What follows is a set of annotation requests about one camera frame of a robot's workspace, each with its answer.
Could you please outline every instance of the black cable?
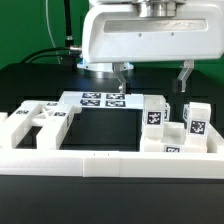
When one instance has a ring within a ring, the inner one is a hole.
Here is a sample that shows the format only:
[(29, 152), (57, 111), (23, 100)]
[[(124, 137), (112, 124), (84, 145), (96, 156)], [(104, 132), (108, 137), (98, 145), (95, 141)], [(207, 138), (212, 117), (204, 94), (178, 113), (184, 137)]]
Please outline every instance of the black cable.
[(69, 47), (56, 47), (56, 48), (49, 48), (49, 49), (36, 51), (36, 52), (30, 54), (29, 56), (25, 57), (20, 63), (26, 63), (29, 59), (31, 59), (32, 57), (34, 57), (38, 54), (43, 54), (43, 53), (52, 52), (52, 51), (64, 51), (64, 50), (69, 50)]
[(31, 61), (29, 61), (29, 63), (32, 63), (40, 58), (48, 58), (48, 57), (60, 57), (60, 56), (65, 56), (66, 54), (45, 54), (45, 55), (40, 55), (40, 56), (37, 56), (35, 58), (33, 58)]
[(65, 6), (65, 26), (66, 26), (65, 46), (69, 47), (70, 45), (74, 44), (74, 40), (72, 38), (70, 0), (64, 0), (64, 6)]

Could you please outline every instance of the black and white pattern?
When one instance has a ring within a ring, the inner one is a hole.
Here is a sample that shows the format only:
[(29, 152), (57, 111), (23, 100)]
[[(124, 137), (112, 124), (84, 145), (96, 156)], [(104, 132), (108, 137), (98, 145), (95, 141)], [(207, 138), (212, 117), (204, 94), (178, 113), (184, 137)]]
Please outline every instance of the black and white pattern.
[(50, 106), (50, 107), (55, 107), (57, 105), (58, 105), (58, 103), (52, 103), (52, 102), (47, 104), (47, 106)]
[(89, 107), (99, 107), (100, 106), (100, 100), (81, 100), (80, 103), (83, 106), (89, 106)]
[(178, 147), (172, 147), (172, 146), (167, 146), (165, 149), (165, 152), (180, 152), (180, 148)]
[(188, 116), (188, 109), (187, 107), (184, 108), (184, 114), (183, 114), (183, 118), (184, 120), (187, 122), (187, 116)]
[(168, 120), (168, 109), (165, 109), (164, 120)]
[(125, 101), (106, 101), (106, 107), (126, 107)]
[(29, 113), (28, 110), (18, 110), (18, 111), (16, 112), (16, 114), (20, 114), (20, 115), (26, 115), (26, 114), (28, 114), (28, 113)]
[(84, 98), (84, 99), (100, 99), (101, 93), (83, 93), (82, 98)]
[(109, 93), (106, 95), (107, 100), (125, 100), (125, 95), (124, 94), (119, 94), (119, 93)]
[(66, 113), (64, 112), (55, 112), (54, 116), (55, 117), (64, 117), (66, 115)]
[(204, 135), (206, 128), (206, 122), (203, 121), (191, 121), (190, 133)]
[(161, 125), (162, 113), (161, 112), (148, 112), (147, 113), (147, 124)]

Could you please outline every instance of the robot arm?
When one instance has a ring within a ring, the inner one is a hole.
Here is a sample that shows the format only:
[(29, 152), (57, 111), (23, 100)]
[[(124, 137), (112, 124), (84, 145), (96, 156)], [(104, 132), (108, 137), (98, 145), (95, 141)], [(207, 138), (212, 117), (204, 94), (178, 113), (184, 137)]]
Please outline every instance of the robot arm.
[(89, 63), (184, 61), (224, 52), (224, 0), (91, 0), (83, 30)]

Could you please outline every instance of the green wall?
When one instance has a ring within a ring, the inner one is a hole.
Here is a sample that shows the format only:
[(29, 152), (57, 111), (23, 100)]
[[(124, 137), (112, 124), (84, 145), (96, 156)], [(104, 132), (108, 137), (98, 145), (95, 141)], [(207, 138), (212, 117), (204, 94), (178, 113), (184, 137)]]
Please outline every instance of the green wall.
[[(83, 20), (87, 11), (87, 0), (71, 0), (75, 44), (81, 44)], [(63, 0), (49, 0), (49, 13), (56, 45), (64, 46)], [(32, 52), (50, 47), (52, 45), (46, 26), (45, 0), (0, 1), (0, 69), (7, 64), (21, 61)], [(44, 59), (41, 62), (57, 63), (55, 58)], [(136, 65), (176, 68), (180, 63), (138, 63)], [(220, 60), (197, 61), (196, 69), (224, 87), (224, 57)]]

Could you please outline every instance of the black table surface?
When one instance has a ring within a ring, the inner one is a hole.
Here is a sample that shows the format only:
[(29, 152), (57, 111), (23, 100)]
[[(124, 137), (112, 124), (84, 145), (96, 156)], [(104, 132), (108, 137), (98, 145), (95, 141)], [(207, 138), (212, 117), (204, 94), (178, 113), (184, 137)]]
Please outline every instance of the black table surface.
[[(132, 93), (164, 95), (172, 121), (182, 121), (185, 103), (210, 103), (211, 123), (224, 135), (224, 91), (194, 71), (186, 93), (173, 93), (179, 72), (137, 68), (126, 79)], [(60, 65), (11, 64), (0, 71), (0, 112), (24, 100), (58, 100), (63, 91), (118, 92), (118, 85)], [(140, 111), (84, 109), (73, 123), (61, 149), (138, 151)], [(0, 176), (0, 223), (210, 224), (224, 223), (223, 209), (223, 180)]]

